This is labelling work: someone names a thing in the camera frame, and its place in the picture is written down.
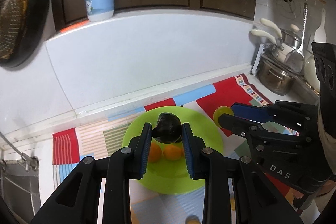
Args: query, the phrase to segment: colorful tablecloth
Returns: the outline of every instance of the colorful tablecloth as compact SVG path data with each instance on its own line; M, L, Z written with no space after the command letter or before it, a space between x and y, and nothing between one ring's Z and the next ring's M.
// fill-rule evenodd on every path
M183 106L196 110L212 120L214 111L220 106L231 106L235 102L262 106L270 104L245 75L237 75L226 80L178 95L167 100L120 113L108 119L72 128L53 135L53 179L56 188L73 170L80 160L88 155L101 159L112 155L121 148L124 134L139 115L161 106ZM269 131L292 134L297 132L273 122L263 125ZM230 131L219 129L224 144L224 155L238 159L250 155L247 141ZM268 176L283 196L292 203L290 187ZM204 187L188 194L164 195L150 191L137 181L130 180L130 203L132 223L150 224L185 223L187 216L195 215L202 219ZM105 181L101 186L100 197L104 196ZM234 200L231 199L232 222L235 223ZM99 207L101 223L102 202Z

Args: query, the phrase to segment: white spatula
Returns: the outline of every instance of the white spatula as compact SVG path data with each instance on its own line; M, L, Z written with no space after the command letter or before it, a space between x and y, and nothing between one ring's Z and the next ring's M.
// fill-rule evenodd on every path
M321 25L317 28L315 35L314 35L314 41L319 43L326 43L327 42L327 35L326 31L324 29L324 25L326 23L326 10L322 8L322 19L321 19Z

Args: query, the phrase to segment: stainless steel sink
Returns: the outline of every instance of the stainless steel sink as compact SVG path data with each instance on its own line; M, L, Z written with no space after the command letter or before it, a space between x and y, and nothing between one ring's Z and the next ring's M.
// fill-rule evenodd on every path
M17 161L7 161L0 172L2 198L20 223L30 223L41 206L38 167L28 172Z

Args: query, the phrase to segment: orange fruit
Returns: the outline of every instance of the orange fruit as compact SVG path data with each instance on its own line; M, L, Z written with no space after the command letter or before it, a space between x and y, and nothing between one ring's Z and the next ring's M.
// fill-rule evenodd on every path
M166 145L163 155L167 160L179 160L182 156L181 148L172 144Z
M161 147L152 142L151 143L151 148L149 150L149 154L148 154L148 162L157 162L160 160L161 158L161 155L162 155L162 150L161 150Z

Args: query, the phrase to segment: green plate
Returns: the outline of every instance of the green plate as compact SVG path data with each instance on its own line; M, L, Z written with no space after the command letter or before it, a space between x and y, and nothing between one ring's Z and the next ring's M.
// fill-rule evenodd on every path
M137 117L125 133L123 147L128 146L131 138L141 134L145 122L150 122L154 128L162 112L175 114L182 123L188 122L194 136L201 137L206 146L223 154L223 141L215 123L195 110L179 106L155 108ZM160 145L162 151L167 145L154 139L152 141ZM158 162L148 163L147 171L139 182L146 188L162 194L188 193L202 187L205 183L204 180L190 178L184 157L177 161L169 161L163 155Z

